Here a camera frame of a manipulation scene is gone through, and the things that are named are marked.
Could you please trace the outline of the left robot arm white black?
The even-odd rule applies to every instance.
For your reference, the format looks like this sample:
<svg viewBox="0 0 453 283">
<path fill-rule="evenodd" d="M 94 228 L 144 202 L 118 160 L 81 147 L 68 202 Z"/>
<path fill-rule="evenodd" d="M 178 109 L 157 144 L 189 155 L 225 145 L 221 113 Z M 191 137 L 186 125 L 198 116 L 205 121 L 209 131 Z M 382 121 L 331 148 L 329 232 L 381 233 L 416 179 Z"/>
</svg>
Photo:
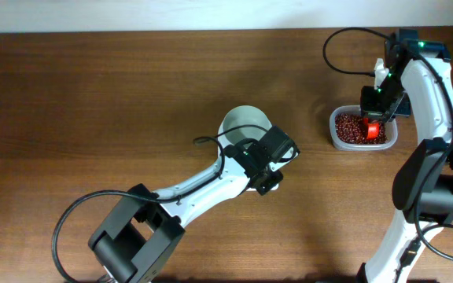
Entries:
<svg viewBox="0 0 453 283">
<path fill-rule="evenodd" d="M 215 137 L 218 159 L 192 178 L 153 192 L 131 188 L 88 241 L 111 282 L 150 282 L 182 239 L 185 228 L 217 204 L 253 189 L 264 195 L 283 179 L 281 167 L 300 151 L 276 126 L 245 124 Z"/>
</svg>

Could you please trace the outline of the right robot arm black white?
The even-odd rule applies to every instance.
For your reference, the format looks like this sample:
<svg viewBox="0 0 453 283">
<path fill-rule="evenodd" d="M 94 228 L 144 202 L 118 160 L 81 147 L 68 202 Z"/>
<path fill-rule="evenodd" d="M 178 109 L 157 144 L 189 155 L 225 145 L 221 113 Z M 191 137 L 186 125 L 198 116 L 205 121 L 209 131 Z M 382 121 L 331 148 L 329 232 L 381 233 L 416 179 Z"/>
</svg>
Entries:
<svg viewBox="0 0 453 283">
<path fill-rule="evenodd" d="M 421 40 L 399 29 L 385 38 L 373 86 L 361 90 L 362 116 L 392 122 L 414 117 L 418 146 L 392 184 L 395 214 L 374 256 L 363 263 L 358 282 L 405 282 L 425 249 L 449 259 L 430 241 L 453 229 L 453 88 L 451 56 L 442 42 Z"/>
</svg>

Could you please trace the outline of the orange measuring scoop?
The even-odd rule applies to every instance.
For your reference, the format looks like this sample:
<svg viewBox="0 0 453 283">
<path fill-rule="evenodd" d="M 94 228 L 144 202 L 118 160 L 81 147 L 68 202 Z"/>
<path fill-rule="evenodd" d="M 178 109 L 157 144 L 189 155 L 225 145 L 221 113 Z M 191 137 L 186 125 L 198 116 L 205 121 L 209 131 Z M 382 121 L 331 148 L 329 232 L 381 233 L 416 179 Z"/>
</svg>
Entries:
<svg viewBox="0 0 453 283">
<path fill-rule="evenodd" d="M 366 140 L 372 140 L 378 137 L 380 132 L 380 123 L 373 121 L 371 122 L 369 118 L 363 118 L 363 132 Z"/>
</svg>

